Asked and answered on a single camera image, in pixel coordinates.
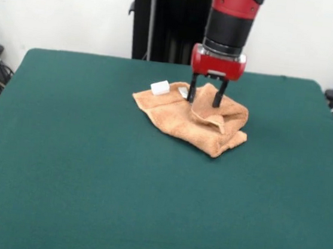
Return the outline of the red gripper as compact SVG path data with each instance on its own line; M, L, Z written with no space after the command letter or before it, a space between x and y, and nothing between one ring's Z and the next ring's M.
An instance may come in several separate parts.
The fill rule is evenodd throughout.
M228 86L228 80L238 80L245 71L246 55L239 57L220 56L205 49L203 44L196 43L193 47L191 66L193 77L191 78L190 89L187 94L187 101L192 103L196 94L196 84L198 75L212 75L225 78L214 96L212 107L220 107L222 98Z

